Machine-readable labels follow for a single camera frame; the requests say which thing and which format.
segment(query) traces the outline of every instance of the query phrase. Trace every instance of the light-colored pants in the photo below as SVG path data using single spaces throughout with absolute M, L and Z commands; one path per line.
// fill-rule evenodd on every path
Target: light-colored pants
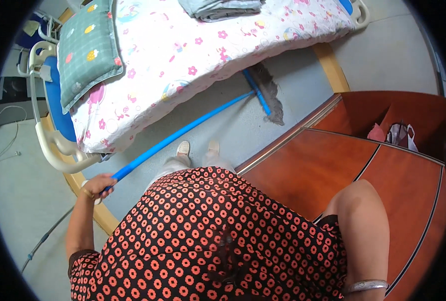
M 156 176 L 149 182 L 146 190 L 148 190 L 149 186 L 151 186 L 159 178 L 169 175 L 173 172 L 188 169 L 190 168 L 190 164 L 191 160 L 190 158 L 188 158 L 188 156 L 169 157 L 160 168 Z M 230 172 L 236 173 L 233 166 L 231 166 L 231 164 L 227 160 L 222 159 L 220 155 L 215 151 L 208 151 L 208 153 L 206 153 L 203 158 L 202 167 L 208 166 L 219 166 L 223 169 L 229 170 Z

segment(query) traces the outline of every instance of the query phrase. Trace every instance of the bracelet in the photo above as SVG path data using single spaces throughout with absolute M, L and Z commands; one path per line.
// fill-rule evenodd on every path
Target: bracelet
M 89 198 L 90 198 L 91 200 L 94 200 L 94 195 L 93 195 L 89 190 L 87 190 L 86 188 L 81 187 L 81 190 L 80 190 L 80 191 L 83 191 L 87 196 L 89 196 Z
M 346 294 L 356 291 L 363 291 L 363 290 L 383 288 L 383 287 L 388 289 L 388 287 L 390 287 L 390 284 L 388 284 L 388 282 L 386 282 L 385 280 L 375 280 L 375 279 L 363 280 L 346 287 L 343 290 L 343 295 L 345 296 Z

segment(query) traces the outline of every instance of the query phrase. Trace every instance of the green pillow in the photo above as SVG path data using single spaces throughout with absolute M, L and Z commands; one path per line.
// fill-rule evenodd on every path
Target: green pillow
M 58 69 L 63 114 L 97 83 L 121 74 L 115 40 L 113 0 L 94 0 L 61 29 Z

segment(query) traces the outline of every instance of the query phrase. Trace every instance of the woman's left hand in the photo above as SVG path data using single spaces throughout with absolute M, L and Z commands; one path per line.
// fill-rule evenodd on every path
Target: woman's left hand
M 113 188 L 110 188 L 108 191 L 103 191 L 101 195 L 99 193 L 107 186 L 113 186 L 118 183 L 117 179 L 112 178 L 113 174 L 114 173 L 100 173 L 96 177 L 90 179 L 83 187 L 96 196 L 96 198 L 105 198 L 114 191 Z

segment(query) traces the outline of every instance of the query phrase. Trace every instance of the shoe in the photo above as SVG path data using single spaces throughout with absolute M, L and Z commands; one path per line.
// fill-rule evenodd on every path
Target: shoe
M 178 146 L 178 149 L 176 150 L 176 155 L 178 156 L 178 154 L 181 154 L 181 153 L 188 156 L 188 154 L 190 153 L 190 142 L 183 141 L 180 143 L 180 145 Z
M 215 140 L 211 140 L 208 144 L 208 152 L 216 152 L 217 154 L 220 154 L 220 143 Z

